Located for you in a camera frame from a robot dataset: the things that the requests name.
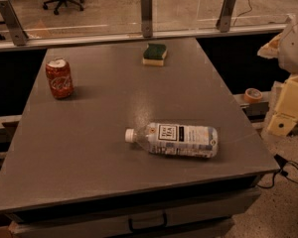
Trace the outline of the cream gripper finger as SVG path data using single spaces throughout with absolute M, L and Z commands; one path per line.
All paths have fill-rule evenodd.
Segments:
M 284 114 L 273 114 L 267 131 L 275 136 L 287 136 L 297 124 L 297 119 Z

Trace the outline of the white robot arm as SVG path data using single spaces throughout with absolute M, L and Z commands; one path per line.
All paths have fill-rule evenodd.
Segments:
M 267 126 L 269 133 L 287 136 L 298 122 L 298 13 L 291 15 L 285 29 L 262 46 L 257 54 L 266 59 L 278 59 L 279 67 L 290 73 L 282 83 Z

